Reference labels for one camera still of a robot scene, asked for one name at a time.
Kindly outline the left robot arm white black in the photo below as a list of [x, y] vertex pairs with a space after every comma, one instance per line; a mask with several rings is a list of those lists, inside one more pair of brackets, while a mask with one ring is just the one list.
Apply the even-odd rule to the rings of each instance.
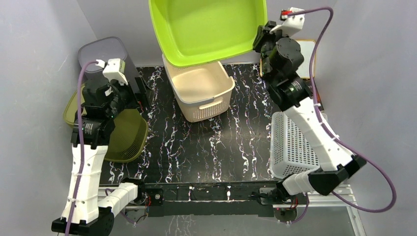
[[69, 192], [51, 230], [66, 236], [107, 236], [128, 204], [148, 203], [150, 196], [142, 180], [127, 177], [100, 199], [103, 162], [136, 159], [145, 146], [148, 124], [138, 112], [133, 84], [126, 79], [90, 82], [80, 86], [76, 95]]

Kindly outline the cream perforated storage basket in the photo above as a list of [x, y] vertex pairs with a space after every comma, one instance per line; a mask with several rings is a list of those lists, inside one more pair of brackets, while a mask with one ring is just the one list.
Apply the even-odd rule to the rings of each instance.
[[176, 67], [162, 56], [177, 103], [189, 122], [206, 120], [228, 110], [235, 88], [221, 62]]

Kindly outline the lime green plastic basin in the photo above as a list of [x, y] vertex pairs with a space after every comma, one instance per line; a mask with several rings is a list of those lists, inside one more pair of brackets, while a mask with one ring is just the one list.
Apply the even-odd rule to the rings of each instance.
[[265, 0], [150, 0], [149, 12], [162, 54], [176, 67], [252, 51], [268, 20]]

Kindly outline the pale green colander basket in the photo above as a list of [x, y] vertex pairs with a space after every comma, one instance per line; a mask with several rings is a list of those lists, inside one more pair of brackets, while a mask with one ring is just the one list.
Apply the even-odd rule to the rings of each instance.
[[271, 118], [269, 170], [283, 179], [319, 167], [319, 160], [302, 132], [283, 112]]

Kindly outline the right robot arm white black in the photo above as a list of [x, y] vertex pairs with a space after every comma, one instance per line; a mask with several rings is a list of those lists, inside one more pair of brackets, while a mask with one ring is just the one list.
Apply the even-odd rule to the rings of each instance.
[[260, 54], [260, 76], [272, 101], [295, 123], [319, 159], [316, 170], [286, 176], [267, 196], [288, 204], [300, 193], [316, 191], [328, 195], [367, 162], [323, 129], [326, 121], [315, 110], [310, 88], [296, 73], [304, 61], [300, 45], [280, 29], [271, 32], [276, 26], [276, 22], [268, 21], [257, 29], [253, 50]]

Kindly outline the dark book three days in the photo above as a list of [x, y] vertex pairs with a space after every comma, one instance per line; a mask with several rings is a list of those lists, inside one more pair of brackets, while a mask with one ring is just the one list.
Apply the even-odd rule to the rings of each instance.
[[319, 108], [320, 111], [324, 111], [325, 109], [324, 109], [324, 106], [322, 104], [319, 91], [318, 91], [318, 89], [316, 87], [314, 87], [314, 89], [316, 91], [316, 100], [317, 100], [316, 104], [317, 104], [317, 107]]

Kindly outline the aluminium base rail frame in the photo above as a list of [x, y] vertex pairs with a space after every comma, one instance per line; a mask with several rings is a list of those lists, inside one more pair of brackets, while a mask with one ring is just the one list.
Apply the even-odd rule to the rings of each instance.
[[355, 205], [351, 188], [341, 183], [344, 170], [330, 173], [330, 180], [318, 184], [314, 190], [294, 194], [284, 189], [284, 182], [294, 180], [298, 172], [285, 168], [276, 181], [183, 182], [145, 183], [140, 179], [125, 178], [118, 186], [98, 186], [95, 179], [86, 185], [92, 192], [85, 198], [68, 199], [74, 207], [72, 219], [65, 212], [54, 220], [51, 229], [78, 236], [107, 236], [114, 219], [126, 210], [143, 209], [147, 217], [165, 215], [244, 215], [273, 216], [273, 208], [283, 216], [278, 221], [293, 224], [299, 220], [290, 216], [297, 206]]

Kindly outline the olive green slatted bin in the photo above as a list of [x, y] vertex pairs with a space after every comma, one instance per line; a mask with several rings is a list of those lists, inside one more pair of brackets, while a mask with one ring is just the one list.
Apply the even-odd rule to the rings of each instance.
[[148, 123], [137, 109], [126, 109], [114, 120], [105, 161], [132, 162], [142, 153], [148, 136]]

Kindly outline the small whiteboard orange frame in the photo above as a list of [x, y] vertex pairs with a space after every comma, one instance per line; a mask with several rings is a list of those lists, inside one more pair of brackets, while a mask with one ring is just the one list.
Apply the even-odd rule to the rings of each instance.
[[308, 65], [312, 50], [301, 46], [304, 41], [282, 37], [276, 41], [268, 39], [261, 48], [261, 77], [265, 80], [284, 81], [288, 78], [307, 78], [302, 71]]

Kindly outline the grey slatted bin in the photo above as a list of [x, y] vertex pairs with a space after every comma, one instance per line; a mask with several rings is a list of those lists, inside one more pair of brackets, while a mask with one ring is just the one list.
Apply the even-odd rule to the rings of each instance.
[[140, 86], [137, 84], [136, 78], [140, 77], [133, 60], [131, 59], [126, 47], [121, 39], [115, 36], [106, 37], [84, 45], [78, 51], [78, 61], [80, 66], [84, 66], [87, 62], [101, 59], [108, 61], [109, 59], [122, 59], [125, 62], [123, 74], [128, 80], [129, 85], [135, 94], [140, 94]]

